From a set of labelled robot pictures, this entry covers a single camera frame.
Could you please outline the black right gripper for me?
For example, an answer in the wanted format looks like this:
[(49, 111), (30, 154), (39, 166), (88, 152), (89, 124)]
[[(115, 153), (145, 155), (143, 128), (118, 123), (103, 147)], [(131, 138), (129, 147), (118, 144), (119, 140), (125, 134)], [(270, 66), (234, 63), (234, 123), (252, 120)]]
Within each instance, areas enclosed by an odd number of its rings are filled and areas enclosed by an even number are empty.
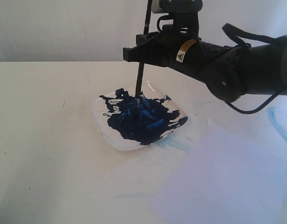
[(123, 60), (167, 67), (202, 79), (208, 56), (199, 29), (197, 17), (160, 17), (157, 32), (137, 34), (136, 47), (123, 48)]

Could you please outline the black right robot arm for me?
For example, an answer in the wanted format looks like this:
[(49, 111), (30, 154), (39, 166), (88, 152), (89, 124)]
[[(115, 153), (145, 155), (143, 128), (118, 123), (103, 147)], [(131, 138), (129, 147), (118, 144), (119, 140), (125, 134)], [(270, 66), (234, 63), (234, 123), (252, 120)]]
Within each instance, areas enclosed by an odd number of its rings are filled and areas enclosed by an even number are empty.
[(203, 42), (196, 29), (165, 25), (137, 35), (136, 46), (123, 49), (123, 59), (180, 72), (228, 103), (245, 94), (287, 95), (287, 35), (256, 35), (231, 24), (222, 29), (235, 46)]

